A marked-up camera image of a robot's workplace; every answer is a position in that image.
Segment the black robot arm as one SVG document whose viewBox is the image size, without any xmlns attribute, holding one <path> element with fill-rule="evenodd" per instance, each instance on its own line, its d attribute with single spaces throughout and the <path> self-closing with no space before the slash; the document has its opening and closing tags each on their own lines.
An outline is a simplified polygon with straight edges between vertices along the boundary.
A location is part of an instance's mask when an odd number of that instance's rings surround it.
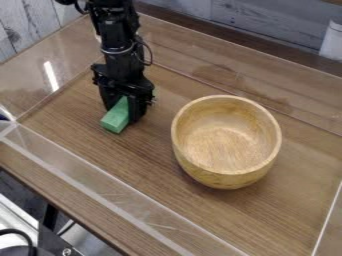
<svg viewBox="0 0 342 256">
<path fill-rule="evenodd" d="M 139 15 L 132 0 L 55 0 L 64 6 L 72 5 L 80 14 L 88 14 L 100 37 L 100 51 L 104 63 L 93 63 L 92 82 L 99 88 L 105 109 L 110 110 L 126 97 L 128 122 L 135 123 L 144 116 L 152 103 L 152 82 L 144 76 L 144 49 L 148 45 L 138 34 Z"/>
</svg>

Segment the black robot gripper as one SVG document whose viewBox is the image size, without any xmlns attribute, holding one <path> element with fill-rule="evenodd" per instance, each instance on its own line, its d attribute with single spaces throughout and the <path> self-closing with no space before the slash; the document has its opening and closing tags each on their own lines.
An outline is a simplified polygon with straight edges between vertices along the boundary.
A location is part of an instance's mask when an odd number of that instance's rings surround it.
<svg viewBox="0 0 342 256">
<path fill-rule="evenodd" d="M 93 84 L 99 87 L 103 104 L 110 110 L 123 96 L 128 96 L 128 120 L 134 124 L 144 116 L 154 102 L 152 82 L 144 76 L 146 61 L 142 48 L 103 48 L 104 63 L 91 66 Z"/>
</svg>

